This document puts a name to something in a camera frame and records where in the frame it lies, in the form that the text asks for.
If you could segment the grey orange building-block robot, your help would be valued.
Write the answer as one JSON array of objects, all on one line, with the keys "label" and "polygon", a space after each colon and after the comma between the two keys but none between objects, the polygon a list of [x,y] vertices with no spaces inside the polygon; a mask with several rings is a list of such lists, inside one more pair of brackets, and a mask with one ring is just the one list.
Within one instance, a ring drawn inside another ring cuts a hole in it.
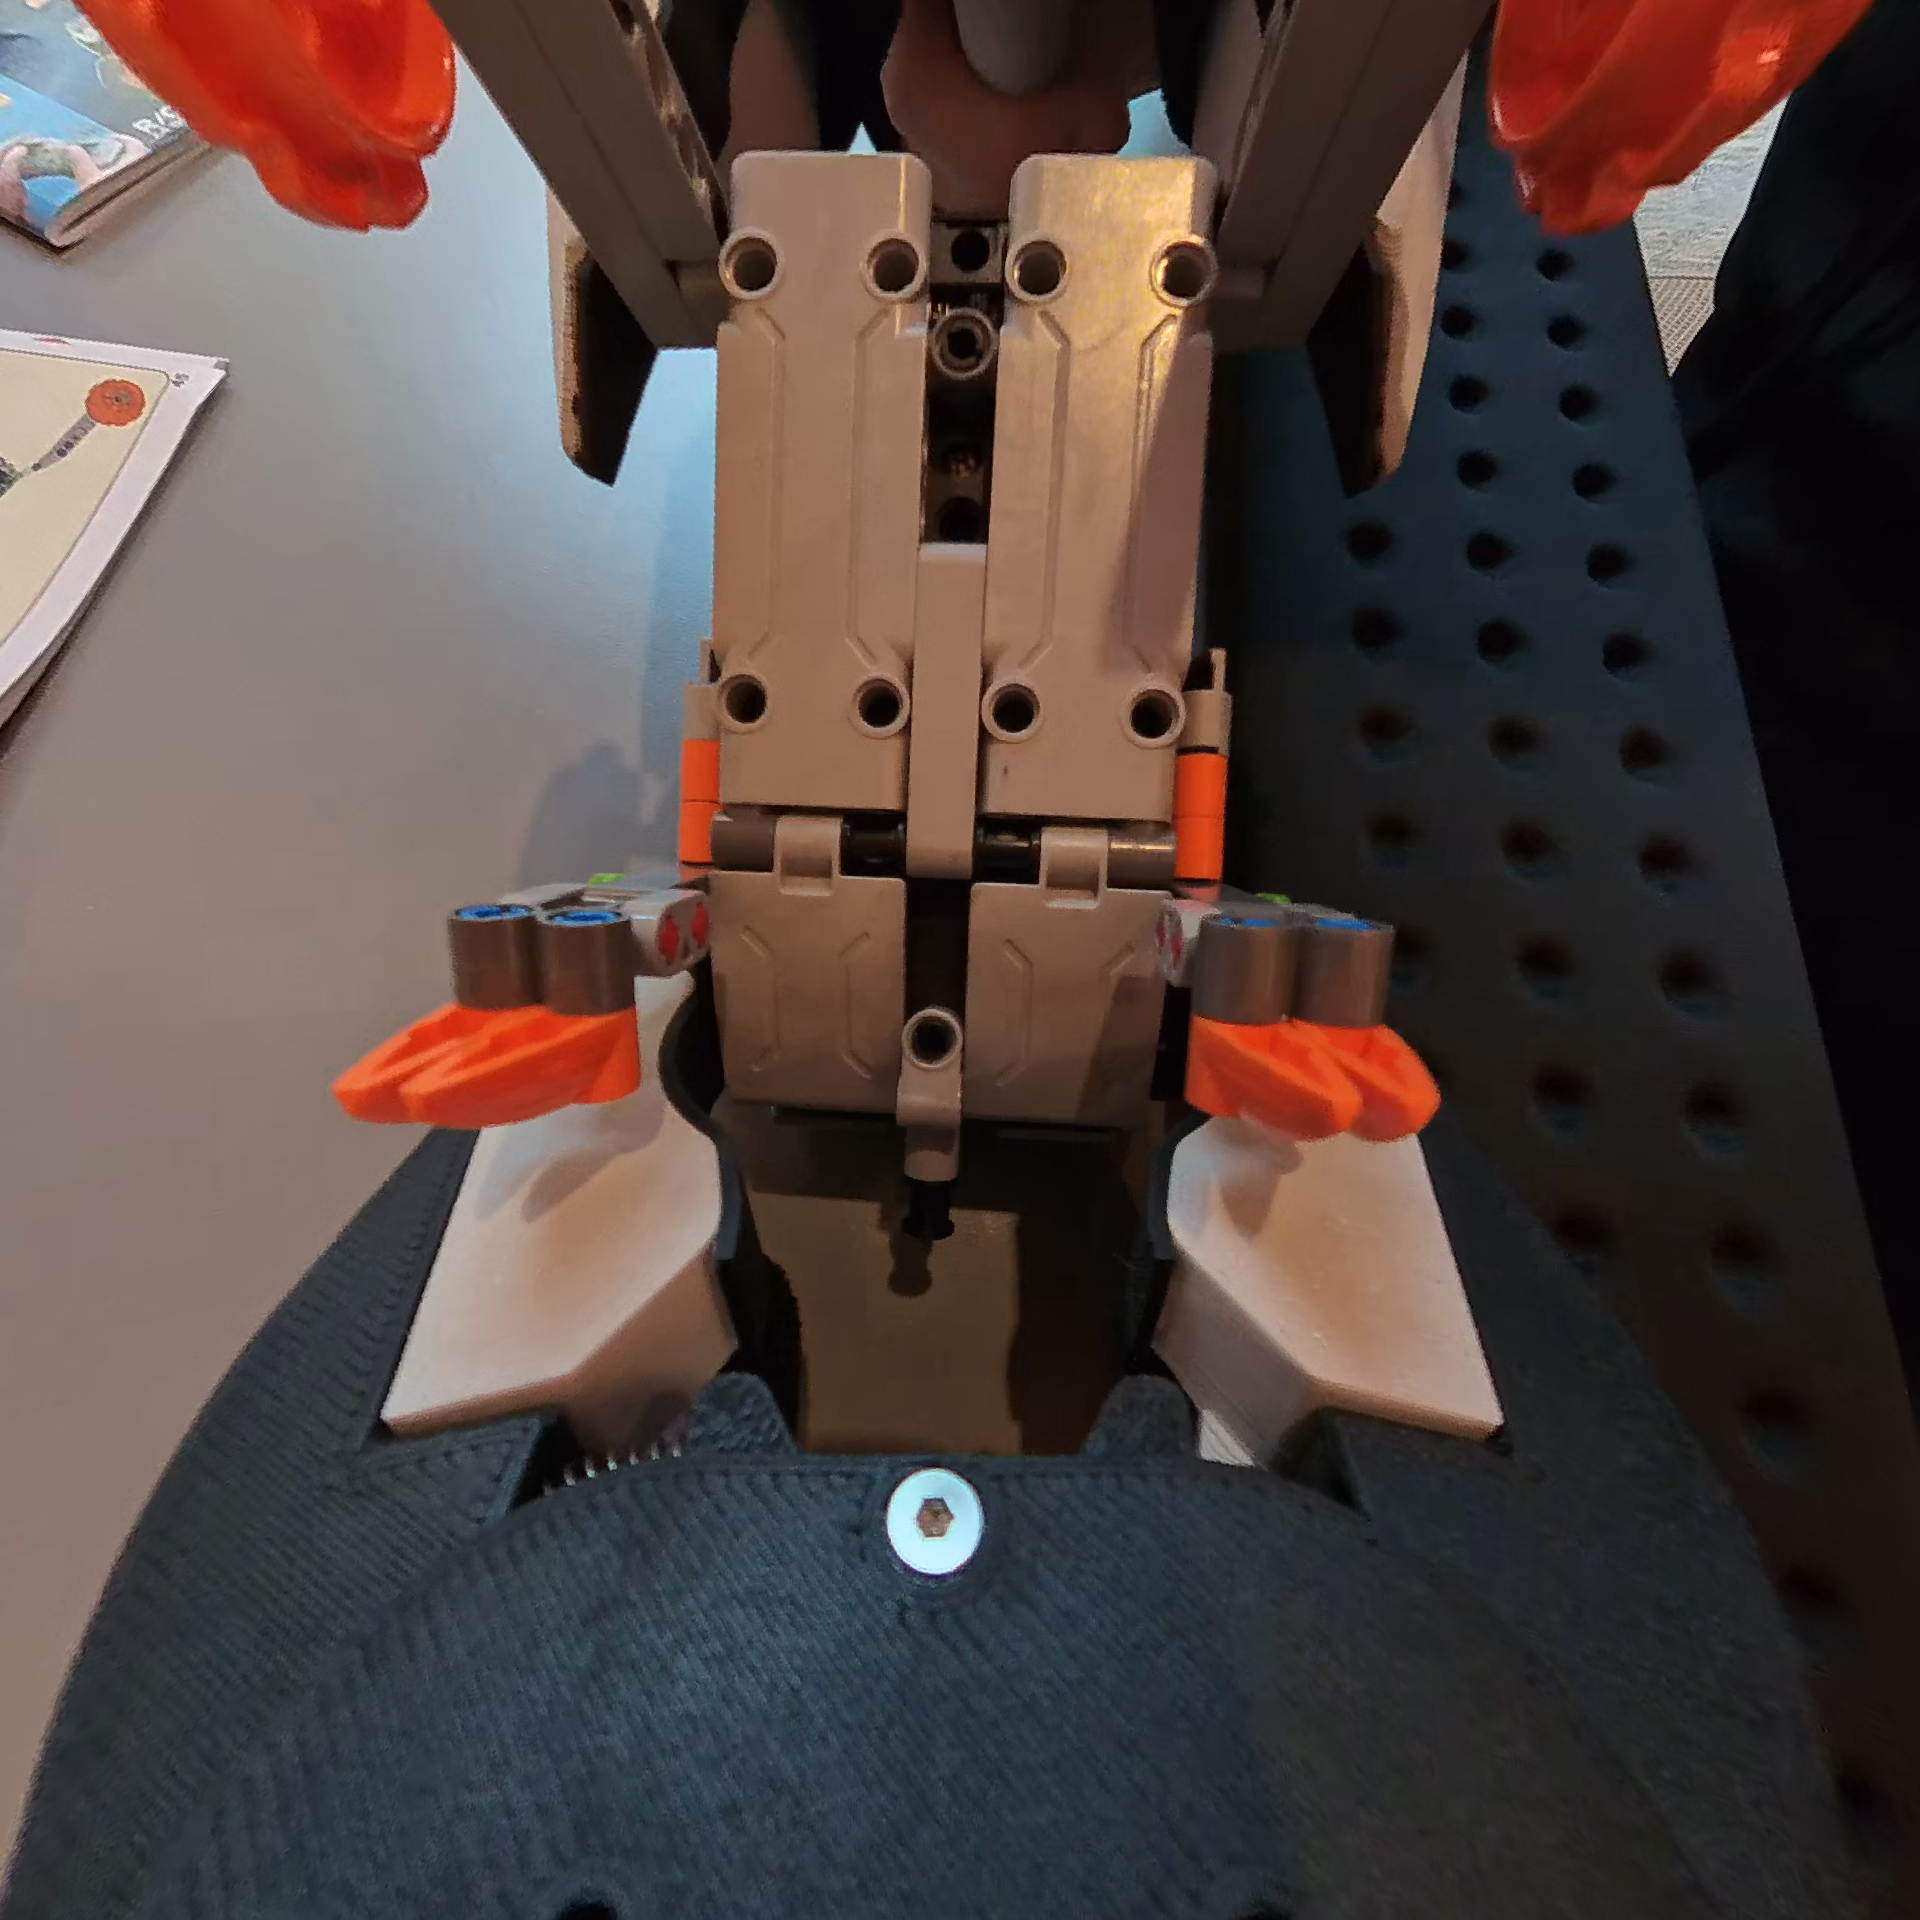
[{"label": "grey orange building-block robot", "polygon": [[1424,1129],[1391,928],[1216,903],[1214,205],[1198,155],[1034,155],[1001,219],[942,213],[906,155],[735,162],[688,885],[454,911],[451,1004],[336,1077],[345,1115],[485,1129],[614,1101],[637,979],[707,963],[722,1088],[892,1121],[920,1231],[967,1121],[1135,1125],[1170,990],[1200,1115]]}]

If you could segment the small printed booklet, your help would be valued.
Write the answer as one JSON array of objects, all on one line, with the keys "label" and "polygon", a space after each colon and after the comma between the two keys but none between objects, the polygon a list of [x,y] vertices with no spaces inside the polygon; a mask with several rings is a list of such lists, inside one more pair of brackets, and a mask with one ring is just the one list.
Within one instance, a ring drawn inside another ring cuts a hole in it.
[{"label": "small printed booklet", "polygon": [[2,5],[2,219],[73,245],[207,142],[73,5]]}]

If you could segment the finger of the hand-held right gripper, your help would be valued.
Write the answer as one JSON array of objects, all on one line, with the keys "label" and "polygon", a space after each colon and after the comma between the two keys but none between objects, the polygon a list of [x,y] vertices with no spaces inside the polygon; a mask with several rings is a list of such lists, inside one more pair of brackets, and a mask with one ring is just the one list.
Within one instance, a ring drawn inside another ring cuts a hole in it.
[{"label": "finger of the hand-held right gripper", "polygon": [[733,160],[714,162],[661,18],[543,18],[549,318],[567,456],[613,483],[656,347],[712,343],[744,288],[729,263]]},{"label": "finger of the hand-held right gripper", "polygon": [[1437,304],[1459,105],[1464,79],[1455,76],[1309,329],[1309,370],[1346,496],[1374,490],[1404,456]]}]

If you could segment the white instruction booklet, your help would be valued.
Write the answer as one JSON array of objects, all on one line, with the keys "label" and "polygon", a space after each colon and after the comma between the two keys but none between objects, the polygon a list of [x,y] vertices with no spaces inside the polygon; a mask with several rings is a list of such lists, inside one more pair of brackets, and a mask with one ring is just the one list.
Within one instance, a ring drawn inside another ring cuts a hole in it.
[{"label": "white instruction booklet", "polygon": [[81,623],[227,359],[2,329],[2,718]]}]

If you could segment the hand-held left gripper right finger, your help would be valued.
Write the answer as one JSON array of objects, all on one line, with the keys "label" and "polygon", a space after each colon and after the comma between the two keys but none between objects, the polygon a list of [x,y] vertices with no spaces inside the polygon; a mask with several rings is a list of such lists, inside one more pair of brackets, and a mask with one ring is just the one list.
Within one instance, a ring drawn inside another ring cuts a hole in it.
[{"label": "hand-held left gripper right finger", "polygon": [[1204,1459],[1266,1466],[1315,1413],[1470,1440],[1503,1425],[1417,1141],[1207,1121],[1172,1148],[1153,1351]]}]

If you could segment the black perforated chair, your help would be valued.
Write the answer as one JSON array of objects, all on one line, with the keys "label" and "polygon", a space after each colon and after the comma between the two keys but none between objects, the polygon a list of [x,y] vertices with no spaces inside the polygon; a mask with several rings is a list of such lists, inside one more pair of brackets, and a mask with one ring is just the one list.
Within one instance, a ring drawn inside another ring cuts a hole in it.
[{"label": "black perforated chair", "polygon": [[1400,927],[1391,1022],[1738,1497],[1869,1891],[1918,1908],[1918,1436],[1637,243],[1550,239],[1470,86],[1404,460],[1214,382],[1230,879]]}]

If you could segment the person's right hand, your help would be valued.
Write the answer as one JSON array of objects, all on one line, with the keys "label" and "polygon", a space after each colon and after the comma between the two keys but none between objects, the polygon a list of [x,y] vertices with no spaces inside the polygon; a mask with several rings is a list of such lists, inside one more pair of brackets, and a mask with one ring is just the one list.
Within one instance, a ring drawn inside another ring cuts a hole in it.
[{"label": "person's right hand", "polygon": [[1022,160],[1114,155],[1125,142],[1130,101],[1156,79],[1153,38],[1090,18],[1079,26],[1065,76],[1009,96],[972,71],[948,5],[903,5],[876,80],[938,209],[1001,219]]}]

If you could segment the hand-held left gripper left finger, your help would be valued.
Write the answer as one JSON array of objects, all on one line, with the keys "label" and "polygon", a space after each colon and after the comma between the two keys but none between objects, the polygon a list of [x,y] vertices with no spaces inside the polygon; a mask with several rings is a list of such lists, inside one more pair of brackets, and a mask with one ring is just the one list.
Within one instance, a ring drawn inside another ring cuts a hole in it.
[{"label": "hand-held left gripper left finger", "polygon": [[737,1351],[714,1260],[717,1152],[661,1090],[661,1040],[688,988],[637,981],[634,1095],[476,1137],[386,1427],[559,1413],[588,1451],[621,1451]]}]

